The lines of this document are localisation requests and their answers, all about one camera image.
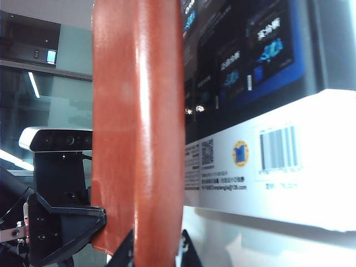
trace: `yellow round logo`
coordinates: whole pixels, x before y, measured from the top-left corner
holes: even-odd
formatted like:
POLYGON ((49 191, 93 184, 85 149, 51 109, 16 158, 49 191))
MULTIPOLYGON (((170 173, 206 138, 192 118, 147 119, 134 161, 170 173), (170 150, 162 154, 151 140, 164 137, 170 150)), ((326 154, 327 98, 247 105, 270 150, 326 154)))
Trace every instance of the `yellow round logo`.
POLYGON ((249 160, 249 147, 244 141, 239 141, 233 149, 233 159, 238 167, 244 167, 249 160))

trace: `qr code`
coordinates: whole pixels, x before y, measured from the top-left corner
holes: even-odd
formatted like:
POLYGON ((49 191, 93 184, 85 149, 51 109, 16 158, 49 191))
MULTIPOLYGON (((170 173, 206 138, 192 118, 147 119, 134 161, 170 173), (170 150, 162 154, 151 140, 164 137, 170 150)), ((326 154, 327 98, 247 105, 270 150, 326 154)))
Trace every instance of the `qr code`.
POLYGON ((210 139, 206 142, 203 142, 201 145, 201 155, 202 155, 202 164, 214 163, 214 146, 213 140, 210 139))

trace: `black bracket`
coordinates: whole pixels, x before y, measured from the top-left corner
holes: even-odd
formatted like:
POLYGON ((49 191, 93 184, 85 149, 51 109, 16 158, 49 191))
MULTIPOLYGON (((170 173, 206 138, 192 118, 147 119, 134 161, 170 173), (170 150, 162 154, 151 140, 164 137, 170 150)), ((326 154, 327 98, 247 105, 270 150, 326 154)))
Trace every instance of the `black bracket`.
POLYGON ((181 267, 202 267, 199 256, 195 250, 187 230, 183 230, 182 264, 181 267))
POLYGON ((30 262, 35 267, 70 259, 106 223, 99 207, 53 207, 39 194, 31 195, 27 205, 30 262))

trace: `screw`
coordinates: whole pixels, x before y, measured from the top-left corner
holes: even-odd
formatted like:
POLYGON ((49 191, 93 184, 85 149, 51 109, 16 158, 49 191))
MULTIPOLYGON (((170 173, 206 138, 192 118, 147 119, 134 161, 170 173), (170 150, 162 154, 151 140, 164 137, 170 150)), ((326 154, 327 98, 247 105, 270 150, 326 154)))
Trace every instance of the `screw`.
POLYGON ((13 237, 15 237, 15 236, 18 236, 19 233, 20 233, 19 230, 13 230, 12 233, 11 233, 11 235, 12 235, 13 237))
POLYGON ((46 239, 46 236, 44 234, 41 234, 37 237, 40 241, 43 241, 44 239, 46 239))

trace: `barcode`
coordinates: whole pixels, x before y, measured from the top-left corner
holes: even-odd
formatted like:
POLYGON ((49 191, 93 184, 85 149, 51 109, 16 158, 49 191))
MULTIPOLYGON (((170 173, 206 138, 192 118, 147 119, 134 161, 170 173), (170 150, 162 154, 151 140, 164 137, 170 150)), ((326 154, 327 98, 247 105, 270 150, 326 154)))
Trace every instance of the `barcode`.
POLYGON ((295 127, 290 126, 260 135, 262 170, 294 170, 300 165, 295 127))
POLYGON ((202 143, 201 155, 201 163, 203 165, 214 163, 214 144, 212 139, 202 143))

